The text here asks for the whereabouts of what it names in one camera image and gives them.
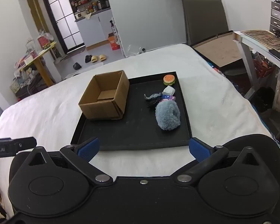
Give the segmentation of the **black framed glass door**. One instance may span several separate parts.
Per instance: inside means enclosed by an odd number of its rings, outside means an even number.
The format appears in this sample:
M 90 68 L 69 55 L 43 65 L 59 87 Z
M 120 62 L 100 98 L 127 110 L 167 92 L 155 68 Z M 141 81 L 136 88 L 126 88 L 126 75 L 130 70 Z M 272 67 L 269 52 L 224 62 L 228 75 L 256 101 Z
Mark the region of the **black framed glass door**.
M 44 5 L 65 54 L 84 46 L 70 0 L 44 0 Z

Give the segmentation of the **orange cardboard box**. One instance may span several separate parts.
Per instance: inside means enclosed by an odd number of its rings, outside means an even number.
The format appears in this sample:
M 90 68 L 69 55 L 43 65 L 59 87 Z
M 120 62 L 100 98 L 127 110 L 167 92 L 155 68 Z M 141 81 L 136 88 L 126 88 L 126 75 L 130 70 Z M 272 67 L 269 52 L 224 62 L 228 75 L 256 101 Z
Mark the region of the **orange cardboard box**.
M 110 33 L 108 35 L 108 41 L 110 43 L 111 49 L 114 50 L 119 50 L 120 49 L 120 45 L 118 44 L 118 39 L 117 36 L 114 33 Z

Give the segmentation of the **grey drawer organizer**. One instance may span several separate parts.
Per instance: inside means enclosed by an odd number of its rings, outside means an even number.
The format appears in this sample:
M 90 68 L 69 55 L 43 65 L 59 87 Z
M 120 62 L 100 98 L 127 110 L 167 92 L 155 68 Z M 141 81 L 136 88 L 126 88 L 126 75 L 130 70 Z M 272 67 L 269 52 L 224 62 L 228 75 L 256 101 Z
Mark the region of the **grey drawer organizer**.
M 270 32 L 280 32 L 280 3 L 271 2 Z

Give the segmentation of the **black rectangular tray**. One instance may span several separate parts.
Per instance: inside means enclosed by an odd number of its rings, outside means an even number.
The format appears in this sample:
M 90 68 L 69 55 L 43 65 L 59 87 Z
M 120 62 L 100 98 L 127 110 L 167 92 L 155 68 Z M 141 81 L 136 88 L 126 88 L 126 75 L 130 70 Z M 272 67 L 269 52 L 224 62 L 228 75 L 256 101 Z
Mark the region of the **black rectangular tray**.
M 165 74 L 129 79 L 125 112 L 121 119 L 89 120 L 81 115 L 72 145 L 79 145 L 92 137 L 99 139 L 101 151 L 151 150 L 186 146 L 192 137 L 191 126 L 179 79 L 175 79 L 175 101 L 180 110 L 181 124 L 174 130 L 162 130 L 155 111 L 147 106 L 144 96 L 164 90 Z

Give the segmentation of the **white kitchen cabinet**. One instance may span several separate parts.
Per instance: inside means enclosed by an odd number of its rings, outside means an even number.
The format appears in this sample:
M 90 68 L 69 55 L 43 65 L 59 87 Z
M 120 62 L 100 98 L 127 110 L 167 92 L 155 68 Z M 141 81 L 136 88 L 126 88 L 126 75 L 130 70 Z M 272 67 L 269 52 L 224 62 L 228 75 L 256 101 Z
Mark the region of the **white kitchen cabinet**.
M 110 8 L 93 13 L 89 19 L 76 21 L 86 49 L 93 50 L 110 44 L 108 36 L 113 32 L 110 21 L 113 18 Z

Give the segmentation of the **grey fluffy plush toy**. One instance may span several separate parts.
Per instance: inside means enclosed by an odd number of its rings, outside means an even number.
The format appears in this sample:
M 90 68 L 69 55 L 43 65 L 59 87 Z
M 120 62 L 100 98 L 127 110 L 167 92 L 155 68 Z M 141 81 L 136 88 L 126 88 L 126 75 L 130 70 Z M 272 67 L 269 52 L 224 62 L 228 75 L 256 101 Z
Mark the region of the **grey fluffy plush toy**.
M 155 116 L 162 130 L 174 130 L 181 124 L 181 113 L 175 101 L 165 100 L 158 103 Z

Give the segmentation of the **white desk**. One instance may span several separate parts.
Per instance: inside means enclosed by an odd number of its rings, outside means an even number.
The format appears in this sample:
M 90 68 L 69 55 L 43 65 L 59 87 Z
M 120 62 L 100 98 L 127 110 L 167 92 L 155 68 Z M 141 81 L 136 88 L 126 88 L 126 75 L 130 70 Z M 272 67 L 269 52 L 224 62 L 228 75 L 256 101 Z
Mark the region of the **white desk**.
M 250 49 L 262 54 L 280 69 L 280 59 L 269 52 L 269 48 L 259 41 L 243 34 L 240 31 L 233 31 L 233 41 L 236 43 L 251 84 L 251 88 L 245 94 L 244 98 L 250 100 L 255 92 L 266 82 L 265 78 L 258 78 L 256 75 L 253 58 Z

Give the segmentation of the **denim fabric toy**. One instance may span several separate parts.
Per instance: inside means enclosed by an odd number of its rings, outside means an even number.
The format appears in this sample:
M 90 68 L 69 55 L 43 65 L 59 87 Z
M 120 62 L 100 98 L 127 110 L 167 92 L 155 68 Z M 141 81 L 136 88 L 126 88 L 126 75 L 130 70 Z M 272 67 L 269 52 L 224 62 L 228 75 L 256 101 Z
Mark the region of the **denim fabric toy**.
M 155 100 L 155 99 L 160 98 L 160 97 L 162 97 L 162 93 L 154 93 L 154 94 L 152 94 L 152 95 L 150 95 L 150 96 L 144 95 L 144 99 L 145 99 L 146 101 Z

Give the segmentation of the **black dotted fabric bow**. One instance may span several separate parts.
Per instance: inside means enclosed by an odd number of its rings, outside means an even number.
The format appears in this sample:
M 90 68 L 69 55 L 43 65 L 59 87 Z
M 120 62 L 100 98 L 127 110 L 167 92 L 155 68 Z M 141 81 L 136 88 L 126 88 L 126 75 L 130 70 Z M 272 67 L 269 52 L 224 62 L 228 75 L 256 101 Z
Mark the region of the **black dotted fabric bow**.
M 155 109 L 160 101 L 161 101 L 161 98 L 155 98 L 155 99 L 149 100 L 147 102 L 147 107 L 149 109 Z

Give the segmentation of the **yellow round side table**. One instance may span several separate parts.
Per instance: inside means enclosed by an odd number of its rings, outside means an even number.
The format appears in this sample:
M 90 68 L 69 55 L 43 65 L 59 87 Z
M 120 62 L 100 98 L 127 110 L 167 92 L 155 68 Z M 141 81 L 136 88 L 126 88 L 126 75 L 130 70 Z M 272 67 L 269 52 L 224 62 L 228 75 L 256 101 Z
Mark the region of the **yellow round side table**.
M 48 87 L 54 85 L 55 83 L 51 80 L 51 77 L 49 76 L 45 67 L 43 66 L 43 63 L 41 62 L 41 57 L 43 57 L 43 55 L 45 55 L 48 51 L 50 51 L 52 48 L 54 48 L 56 44 L 57 44 L 56 41 L 52 42 L 47 49 L 42 50 L 40 53 L 38 53 L 37 57 L 35 57 L 30 63 L 28 63 L 27 65 L 24 65 L 23 67 L 20 67 L 20 72 L 22 72 L 24 69 L 28 68 L 29 66 L 31 66 L 33 64 L 33 65 L 35 65 L 37 71 L 41 75 L 45 84 Z

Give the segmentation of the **blue pink tissue packet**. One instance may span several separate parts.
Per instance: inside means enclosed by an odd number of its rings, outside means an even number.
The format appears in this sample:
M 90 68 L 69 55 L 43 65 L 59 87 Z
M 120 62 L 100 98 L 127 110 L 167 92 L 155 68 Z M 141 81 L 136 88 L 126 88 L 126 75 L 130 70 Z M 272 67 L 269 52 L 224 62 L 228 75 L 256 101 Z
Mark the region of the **blue pink tissue packet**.
M 171 95 L 162 95 L 161 100 L 162 100 L 162 101 L 166 101 L 166 100 L 175 101 L 175 96 L 171 96 Z

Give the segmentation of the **white tissue pack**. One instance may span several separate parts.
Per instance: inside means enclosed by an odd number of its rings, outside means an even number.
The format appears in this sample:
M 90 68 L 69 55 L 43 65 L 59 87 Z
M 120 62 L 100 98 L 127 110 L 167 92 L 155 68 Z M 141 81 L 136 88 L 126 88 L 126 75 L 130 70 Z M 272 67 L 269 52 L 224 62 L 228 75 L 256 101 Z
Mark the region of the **white tissue pack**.
M 167 95 L 167 96 L 173 96 L 174 93 L 175 93 L 175 89 L 169 85 L 162 91 L 162 95 Z

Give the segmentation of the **plush hamburger toy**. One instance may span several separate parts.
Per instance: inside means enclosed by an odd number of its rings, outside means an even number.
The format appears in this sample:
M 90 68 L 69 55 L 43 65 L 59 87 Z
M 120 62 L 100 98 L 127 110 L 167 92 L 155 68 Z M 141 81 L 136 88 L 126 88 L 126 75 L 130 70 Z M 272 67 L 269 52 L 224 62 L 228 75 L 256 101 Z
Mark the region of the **plush hamburger toy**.
M 175 76 L 172 74 L 167 74 L 163 78 L 164 85 L 173 85 L 175 84 Z

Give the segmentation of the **grey upholstered headboard panel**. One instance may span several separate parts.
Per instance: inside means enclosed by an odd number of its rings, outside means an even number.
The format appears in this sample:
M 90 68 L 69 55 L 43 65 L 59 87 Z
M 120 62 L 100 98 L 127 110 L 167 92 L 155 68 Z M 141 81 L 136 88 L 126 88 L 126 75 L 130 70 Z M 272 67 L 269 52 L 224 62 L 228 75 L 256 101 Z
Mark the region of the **grey upholstered headboard panel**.
M 221 0 L 183 0 L 188 44 L 229 31 Z

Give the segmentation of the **brown cardboard box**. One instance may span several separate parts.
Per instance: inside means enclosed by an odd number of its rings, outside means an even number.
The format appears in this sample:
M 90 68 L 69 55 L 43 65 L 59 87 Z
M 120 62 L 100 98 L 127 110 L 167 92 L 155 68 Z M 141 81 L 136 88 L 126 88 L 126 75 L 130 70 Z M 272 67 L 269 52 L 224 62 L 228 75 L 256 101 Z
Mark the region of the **brown cardboard box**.
M 79 101 L 87 119 L 121 119 L 129 80 L 123 70 L 94 75 Z

